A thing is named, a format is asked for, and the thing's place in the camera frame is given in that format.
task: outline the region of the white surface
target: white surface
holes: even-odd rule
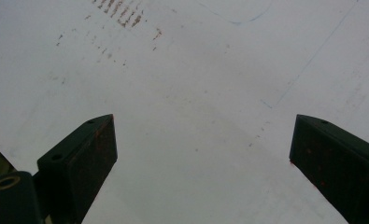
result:
[[[84,223],[346,223],[288,157],[296,114],[369,142],[369,0],[109,2],[0,1],[18,169],[113,113],[119,161]]]

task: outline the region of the round hole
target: round hole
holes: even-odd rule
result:
[[[17,175],[8,176],[6,178],[3,178],[0,180],[0,190],[9,189],[12,186],[15,186],[16,184],[18,184],[19,181],[21,181],[21,178]]]
[[[62,154],[56,154],[56,155],[52,156],[52,160],[57,161],[57,160],[61,159],[62,157],[63,157]]]

